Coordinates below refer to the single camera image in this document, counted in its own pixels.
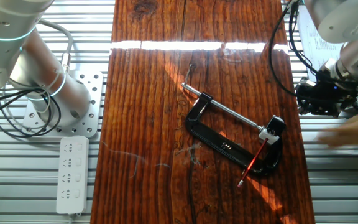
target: red pencil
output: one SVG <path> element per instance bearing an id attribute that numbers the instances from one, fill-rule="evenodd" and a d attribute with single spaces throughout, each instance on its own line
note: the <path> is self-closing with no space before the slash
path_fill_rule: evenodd
<path id="1" fill-rule="evenodd" d="M 251 160 L 251 162 L 249 163 L 249 166 L 248 166 L 246 172 L 244 173 L 244 175 L 242 176 L 242 178 L 241 178 L 239 184 L 237 185 L 237 187 L 241 187 L 242 183 L 244 182 L 244 179 L 247 177 L 249 171 L 251 170 L 252 165 L 254 165 L 254 162 L 255 162 L 256 158 L 258 158 L 259 154 L 262 152 L 262 149 L 265 147 L 265 145 L 266 145 L 266 143 L 267 143 L 267 140 L 268 140 L 268 139 L 266 138 L 265 141 L 264 141 L 264 143 L 263 143 L 262 146 L 260 147 L 258 153 L 255 155 L 255 157 L 254 157 L 254 158 Z"/>

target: wood grain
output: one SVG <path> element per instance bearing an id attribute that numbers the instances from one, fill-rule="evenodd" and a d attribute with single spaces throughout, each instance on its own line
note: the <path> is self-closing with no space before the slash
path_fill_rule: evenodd
<path id="1" fill-rule="evenodd" d="M 91 223 L 314 223 L 296 101 L 267 63 L 280 14 L 280 0 L 116 1 Z M 276 40 L 287 47 L 283 24 Z M 273 57 L 291 88 L 288 55 Z M 190 63 L 191 86 L 259 125 L 285 120 L 274 174 L 238 189 L 239 166 L 186 131 Z M 222 111 L 203 122 L 253 153 L 260 146 L 256 129 Z"/>

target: human hand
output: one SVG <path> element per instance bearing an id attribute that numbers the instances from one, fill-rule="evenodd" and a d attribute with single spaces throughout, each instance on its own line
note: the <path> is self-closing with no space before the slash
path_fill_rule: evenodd
<path id="1" fill-rule="evenodd" d="M 318 139 L 331 147 L 358 144 L 358 115 L 347 120 L 338 128 L 324 130 Z"/>

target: clamp screw rod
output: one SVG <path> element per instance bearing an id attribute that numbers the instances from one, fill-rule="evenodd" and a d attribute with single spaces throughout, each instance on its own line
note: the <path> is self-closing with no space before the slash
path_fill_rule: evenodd
<path id="1" fill-rule="evenodd" d="M 181 85 L 182 85 L 183 88 L 185 88 L 188 91 L 196 94 L 197 96 L 201 95 L 201 93 L 198 90 L 196 90 L 195 88 L 187 85 L 186 83 L 182 83 Z M 218 107 L 219 109 L 222 109 L 223 111 L 231 114 L 233 117 L 239 119 L 240 121 L 242 121 L 244 123 L 247 123 L 247 124 L 251 125 L 254 128 L 257 128 L 259 131 L 261 131 L 263 129 L 263 127 L 259 126 L 257 123 L 255 123 L 255 122 L 251 121 L 250 119 L 242 116 L 241 114 L 233 111 L 232 109 L 227 108 L 226 106 L 224 106 L 223 104 L 217 102 L 216 100 L 211 100 L 211 104 L 216 106 L 216 107 Z"/>

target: perforated metal plate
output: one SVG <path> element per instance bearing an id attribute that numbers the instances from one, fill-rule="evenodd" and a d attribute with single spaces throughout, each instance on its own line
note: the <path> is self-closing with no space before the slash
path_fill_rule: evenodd
<path id="1" fill-rule="evenodd" d="M 67 136 L 85 136 L 92 137 L 98 131 L 98 112 L 102 96 L 103 74 L 99 71 L 79 71 L 72 70 L 70 75 L 82 82 L 91 95 L 89 110 L 81 119 L 70 126 L 58 126 L 55 130 L 45 136 L 67 137 Z M 43 126 L 45 123 L 39 118 L 31 101 L 27 104 L 24 115 L 24 126 Z M 34 130 L 22 128 L 22 131 L 32 134 Z"/>

